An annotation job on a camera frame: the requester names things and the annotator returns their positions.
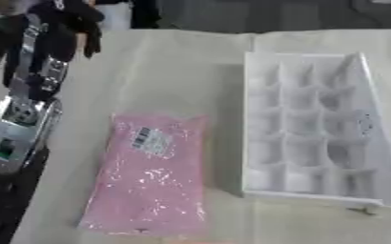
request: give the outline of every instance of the black glove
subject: black glove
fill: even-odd
[[[30,8],[28,13],[37,15],[48,26],[47,31],[39,34],[35,43],[31,72],[39,72],[49,55],[64,62],[71,61],[76,51],[77,33],[87,34],[84,48],[86,57],[90,58],[94,53],[100,52],[101,31],[97,22],[102,21],[104,16],[82,0],[63,0],[63,3],[60,0],[44,1]],[[19,36],[8,51],[3,82],[6,87],[19,64],[23,35],[29,24],[26,16],[22,23]]]

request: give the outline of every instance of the table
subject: table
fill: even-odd
[[[391,132],[391,30],[216,34],[181,30],[107,32],[92,60],[77,56],[60,97],[64,115],[51,158],[12,243],[168,243],[75,228],[93,189],[100,155],[119,112],[210,118],[204,165],[208,232],[193,240],[236,244],[391,244],[391,211],[266,204],[233,193],[241,147],[245,51],[366,54]],[[6,93],[0,84],[0,99]]]

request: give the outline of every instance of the white ice cube tray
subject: white ice cube tray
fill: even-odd
[[[361,54],[248,52],[242,190],[391,206],[391,148]]]

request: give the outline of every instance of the plastic bag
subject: plastic bag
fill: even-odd
[[[203,229],[205,117],[117,116],[80,227],[107,234],[196,234]]]

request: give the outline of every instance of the barcode label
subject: barcode label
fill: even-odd
[[[142,127],[140,129],[139,133],[137,134],[136,139],[134,140],[134,143],[132,146],[134,148],[140,149],[144,145],[145,141],[147,141],[148,137],[150,136],[151,129]]]
[[[172,142],[172,137],[160,130],[142,127],[136,135],[132,147],[147,154],[163,156]]]

